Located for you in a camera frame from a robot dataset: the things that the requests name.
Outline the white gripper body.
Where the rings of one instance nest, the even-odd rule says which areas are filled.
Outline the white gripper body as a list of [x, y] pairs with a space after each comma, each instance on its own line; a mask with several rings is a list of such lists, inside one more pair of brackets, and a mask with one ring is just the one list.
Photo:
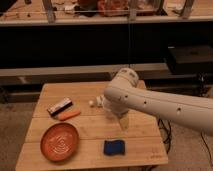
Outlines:
[[125, 106], [115, 102], [111, 102], [109, 100], [107, 101], [109, 102], [109, 108], [111, 109], [112, 113], [118, 118], [121, 118], [123, 115], [128, 113], [129, 109], [126, 108]]

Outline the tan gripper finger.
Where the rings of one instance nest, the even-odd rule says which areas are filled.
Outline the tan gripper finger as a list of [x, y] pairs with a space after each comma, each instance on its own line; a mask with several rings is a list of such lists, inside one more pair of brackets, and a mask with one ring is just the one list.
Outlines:
[[126, 130], [129, 127], [129, 117], [127, 115], [123, 115], [119, 119], [119, 124], [122, 130]]

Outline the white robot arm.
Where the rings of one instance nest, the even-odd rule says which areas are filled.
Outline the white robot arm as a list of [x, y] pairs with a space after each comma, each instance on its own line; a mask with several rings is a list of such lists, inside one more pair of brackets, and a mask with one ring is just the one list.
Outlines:
[[134, 109], [213, 136], [213, 99], [140, 89], [138, 82], [133, 69], [120, 69], [104, 89], [108, 110]]

